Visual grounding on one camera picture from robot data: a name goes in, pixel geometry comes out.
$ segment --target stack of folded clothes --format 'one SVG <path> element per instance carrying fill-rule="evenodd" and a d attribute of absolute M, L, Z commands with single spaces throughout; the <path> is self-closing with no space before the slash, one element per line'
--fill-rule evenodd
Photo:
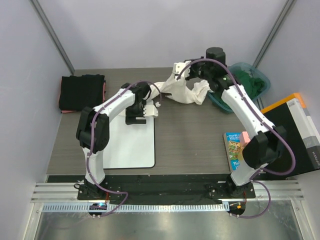
<path fill-rule="evenodd" d="M 62 113 L 81 111 L 105 101 L 104 75 L 63 76 L 59 108 Z"/>

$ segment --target gray tabletop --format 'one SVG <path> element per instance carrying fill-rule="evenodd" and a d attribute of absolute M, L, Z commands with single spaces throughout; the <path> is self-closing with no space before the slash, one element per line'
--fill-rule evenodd
<path fill-rule="evenodd" d="M 145 80 L 163 82 L 172 68 L 126 68 L 77 70 L 75 75 L 102 74 L 106 79 L 106 99 L 124 83 Z M 47 174 L 83 175 L 84 153 L 76 139 L 80 113 L 62 116 Z M 223 140 L 225 132 L 244 127 L 235 114 L 225 114 L 206 98 L 202 105 L 181 104 L 164 98 L 155 125 L 155 166 L 153 168 L 112 169 L 106 174 L 222 174 L 229 173 Z"/>

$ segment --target white fabric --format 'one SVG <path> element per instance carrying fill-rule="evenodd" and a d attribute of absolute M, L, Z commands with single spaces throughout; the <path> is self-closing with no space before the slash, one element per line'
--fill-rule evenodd
<path fill-rule="evenodd" d="M 175 75 L 171 74 L 167 81 L 156 82 L 155 85 L 160 89 L 161 93 L 171 94 L 166 97 L 182 104 L 196 103 L 201 105 L 210 90 L 209 83 L 206 80 L 196 82 L 193 89 L 187 87 L 187 81 L 184 79 L 175 79 Z M 159 95 L 158 90 L 151 85 L 150 99 Z"/>

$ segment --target yellow object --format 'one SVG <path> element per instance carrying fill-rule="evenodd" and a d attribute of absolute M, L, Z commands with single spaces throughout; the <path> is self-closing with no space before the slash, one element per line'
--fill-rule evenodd
<path fill-rule="evenodd" d="M 292 93 L 291 95 L 285 97 L 284 99 L 281 99 L 280 101 L 277 101 L 274 104 L 271 104 L 270 106 L 265 107 L 264 109 L 261 110 L 261 113 L 265 114 L 266 112 L 269 112 L 270 110 L 275 109 L 276 107 L 290 101 L 291 99 L 298 99 L 301 106 L 304 109 L 306 108 L 306 104 L 303 101 L 301 94 L 298 92 L 295 92 L 295 93 Z"/>

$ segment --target wall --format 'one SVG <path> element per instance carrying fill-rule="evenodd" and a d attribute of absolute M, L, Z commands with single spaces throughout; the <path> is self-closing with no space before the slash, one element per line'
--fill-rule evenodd
<path fill-rule="evenodd" d="M 263 58 L 259 69 L 270 79 L 265 106 L 300 92 L 320 131 L 320 1 L 298 0 Z M 297 177 L 320 239 L 320 171 Z"/>
<path fill-rule="evenodd" d="M 15 240 L 47 171 L 61 119 L 59 79 L 69 71 L 29 1 L 2 1 L 0 22 L 0 238 Z"/>
<path fill-rule="evenodd" d="M 222 47 L 253 63 L 286 0 L 40 0 L 75 69 L 171 67 Z"/>

